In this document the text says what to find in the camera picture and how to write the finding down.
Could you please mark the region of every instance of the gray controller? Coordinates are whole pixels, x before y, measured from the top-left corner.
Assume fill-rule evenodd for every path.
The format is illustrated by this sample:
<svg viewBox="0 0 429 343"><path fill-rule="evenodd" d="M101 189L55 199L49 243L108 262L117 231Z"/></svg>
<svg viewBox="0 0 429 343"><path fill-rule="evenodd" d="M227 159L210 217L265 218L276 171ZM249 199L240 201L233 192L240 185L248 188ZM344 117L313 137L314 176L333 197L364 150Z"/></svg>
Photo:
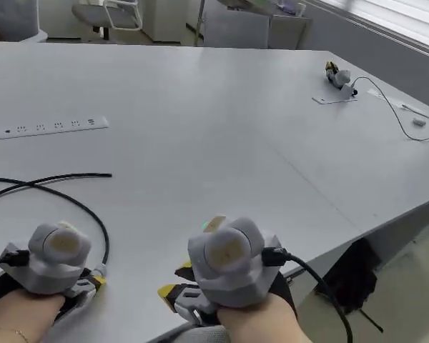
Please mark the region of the gray controller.
<svg viewBox="0 0 429 343"><path fill-rule="evenodd" d="M260 303L280 270L262 263L265 247L281 247L274 234L261 232L248 218L221 218L215 230L189 240L189 258L200 290L185 290L175 309L191 322L197 322L196 311L213 313L219 305L242 308Z"/></svg>
<svg viewBox="0 0 429 343"><path fill-rule="evenodd" d="M91 249L89 239L67 223L42 224L28 243L10 242L2 252L29 250L29 263L24 267L0 267L23 288L34 294L73 293L84 271Z"/></svg>

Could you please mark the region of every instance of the power strip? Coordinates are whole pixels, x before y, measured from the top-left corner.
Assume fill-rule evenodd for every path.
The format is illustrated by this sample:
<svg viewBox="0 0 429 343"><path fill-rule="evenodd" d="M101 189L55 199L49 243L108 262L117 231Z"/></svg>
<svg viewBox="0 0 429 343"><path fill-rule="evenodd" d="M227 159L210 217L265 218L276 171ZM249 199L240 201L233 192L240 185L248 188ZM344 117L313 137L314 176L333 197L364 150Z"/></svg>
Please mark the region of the power strip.
<svg viewBox="0 0 429 343"><path fill-rule="evenodd" d="M0 127L0 139L38 136L41 134L58 134L61 132L92 129L106 129L108 126L108 121L104 116L92 119L65 119L61 121L48 121L29 125L26 124Z"/></svg>

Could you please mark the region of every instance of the white cable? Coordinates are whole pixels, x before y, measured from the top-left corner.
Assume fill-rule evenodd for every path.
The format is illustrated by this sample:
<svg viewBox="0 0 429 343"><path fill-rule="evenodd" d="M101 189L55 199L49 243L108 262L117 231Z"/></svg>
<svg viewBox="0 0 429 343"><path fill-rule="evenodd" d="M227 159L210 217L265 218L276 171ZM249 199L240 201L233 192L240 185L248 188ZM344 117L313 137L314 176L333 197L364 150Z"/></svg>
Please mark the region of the white cable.
<svg viewBox="0 0 429 343"><path fill-rule="evenodd" d="M411 135L409 135L406 130L404 129L402 122L399 119L399 116L397 114L397 112L394 109L394 106L390 103L389 99L386 97L386 95L383 93L383 91L381 90L381 88L379 86L377 86L377 84L372 81L370 78L366 77L366 76L359 76L356 80L354 80L354 82L351 84L351 87L354 88L355 83L357 80L359 79L366 79L370 82L372 82L373 86L375 86L376 89L378 89L378 91L381 93L381 95L383 96L383 98L386 100L386 102L388 103L389 107L393 110L393 113L395 115L395 118L398 120L400 129L402 130L402 132L404 133L404 135L406 135L409 139L411 139L412 141L429 141L429 137L428 138L415 138L415 137L411 137ZM425 118L429 119L429 116L423 114L423 113L418 113L417 111L412 110L409 106L405 105L404 106L405 109L409 109L410 111L412 111L413 113L419 114L420 116L424 116Z"/></svg>

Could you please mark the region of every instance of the window blind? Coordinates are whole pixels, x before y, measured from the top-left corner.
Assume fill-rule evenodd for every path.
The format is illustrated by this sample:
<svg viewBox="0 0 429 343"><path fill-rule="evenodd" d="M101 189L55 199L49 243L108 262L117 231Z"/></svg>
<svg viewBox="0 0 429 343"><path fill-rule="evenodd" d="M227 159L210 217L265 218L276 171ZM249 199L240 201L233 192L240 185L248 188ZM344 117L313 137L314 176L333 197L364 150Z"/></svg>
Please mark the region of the window blind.
<svg viewBox="0 0 429 343"><path fill-rule="evenodd" d="M321 0L429 46L429 0Z"/></svg>

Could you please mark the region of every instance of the white chair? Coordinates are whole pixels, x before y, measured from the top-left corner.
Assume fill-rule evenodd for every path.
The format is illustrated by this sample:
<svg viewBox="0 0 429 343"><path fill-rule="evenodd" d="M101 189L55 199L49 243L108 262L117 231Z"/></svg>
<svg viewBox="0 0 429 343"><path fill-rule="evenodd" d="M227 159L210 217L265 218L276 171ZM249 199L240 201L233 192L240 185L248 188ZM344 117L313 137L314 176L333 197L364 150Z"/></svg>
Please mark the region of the white chair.
<svg viewBox="0 0 429 343"><path fill-rule="evenodd" d="M143 27L138 0L104 0L102 5L75 4L73 15L80 22L92 26L95 32L103 28L103 38L109 39L109 29L139 31Z"/></svg>

